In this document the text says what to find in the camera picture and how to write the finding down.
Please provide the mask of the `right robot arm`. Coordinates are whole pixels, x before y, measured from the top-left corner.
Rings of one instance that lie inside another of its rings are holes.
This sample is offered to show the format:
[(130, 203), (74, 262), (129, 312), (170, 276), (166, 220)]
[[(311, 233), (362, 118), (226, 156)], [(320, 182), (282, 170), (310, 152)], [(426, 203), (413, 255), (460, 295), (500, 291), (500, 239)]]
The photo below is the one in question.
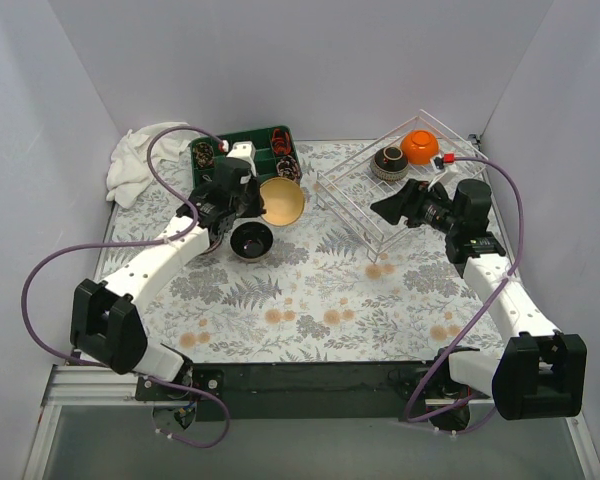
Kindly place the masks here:
[(454, 339), (415, 387), (419, 396), (432, 380), (444, 397), (466, 387), (493, 399), (506, 420), (575, 417), (582, 407), (587, 348), (577, 334), (563, 333), (515, 279), (515, 265), (489, 231), (490, 186), (460, 181), (454, 195), (440, 184), (410, 180), (371, 205), (391, 225), (429, 226), (445, 236), (446, 255), (490, 315), (505, 345), (499, 359), (463, 349)]

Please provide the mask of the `beige bowl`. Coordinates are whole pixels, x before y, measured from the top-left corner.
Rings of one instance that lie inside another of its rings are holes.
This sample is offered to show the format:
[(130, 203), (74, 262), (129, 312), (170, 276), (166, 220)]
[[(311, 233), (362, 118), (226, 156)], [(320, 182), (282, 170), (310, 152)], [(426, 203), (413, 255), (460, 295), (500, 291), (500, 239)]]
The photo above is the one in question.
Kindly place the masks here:
[(305, 196), (294, 181), (275, 177), (260, 187), (265, 212), (261, 218), (268, 224), (284, 227), (295, 223), (303, 214)]

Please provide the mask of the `olive brown bowl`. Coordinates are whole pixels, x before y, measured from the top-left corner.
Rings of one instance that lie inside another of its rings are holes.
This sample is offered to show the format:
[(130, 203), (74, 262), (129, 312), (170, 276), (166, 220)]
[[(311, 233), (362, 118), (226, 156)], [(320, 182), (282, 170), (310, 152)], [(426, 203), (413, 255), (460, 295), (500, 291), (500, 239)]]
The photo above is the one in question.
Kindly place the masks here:
[(230, 237), (235, 256), (244, 262), (258, 262), (271, 250), (274, 238), (269, 227), (260, 222), (246, 222), (236, 227)]

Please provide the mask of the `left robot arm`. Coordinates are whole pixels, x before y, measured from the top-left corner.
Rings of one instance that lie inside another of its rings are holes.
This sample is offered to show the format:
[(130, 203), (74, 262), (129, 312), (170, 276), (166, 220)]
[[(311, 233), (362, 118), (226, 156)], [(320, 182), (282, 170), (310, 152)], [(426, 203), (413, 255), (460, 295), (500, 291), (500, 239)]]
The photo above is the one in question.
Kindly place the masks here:
[(141, 316), (175, 274), (209, 250), (236, 219), (263, 212), (255, 163), (222, 158), (212, 180), (192, 191), (189, 203), (176, 211), (155, 245), (100, 282), (84, 280), (76, 288), (72, 345), (118, 374), (158, 378), (158, 387), (170, 399), (185, 398), (193, 386), (191, 373), (183, 369), (185, 357), (149, 338)]

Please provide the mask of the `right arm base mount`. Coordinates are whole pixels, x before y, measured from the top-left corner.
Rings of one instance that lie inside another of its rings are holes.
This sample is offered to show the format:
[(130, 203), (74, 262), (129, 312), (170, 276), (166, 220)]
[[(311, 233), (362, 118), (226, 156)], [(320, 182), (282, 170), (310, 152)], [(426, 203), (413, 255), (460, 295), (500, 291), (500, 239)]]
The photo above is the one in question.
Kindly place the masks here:
[[(399, 398), (408, 403), (428, 370), (427, 364), (399, 367), (387, 374), (387, 382)], [(409, 421), (409, 418), (437, 413), (446, 406), (446, 404), (434, 406), (434, 400), (450, 401), (455, 404), (468, 397), (486, 399), (484, 394), (474, 392), (470, 387), (452, 381), (449, 374), (441, 368), (418, 394), (409, 413), (403, 409), (398, 416), (398, 421), (410, 427), (430, 425), (435, 433), (444, 432), (451, 436), (470, 433), (486, 425), (495, 416), (496, 409), (492, 407), (480, 420), (472, 421), (470, 405), (466, 403), (420, 422)]]

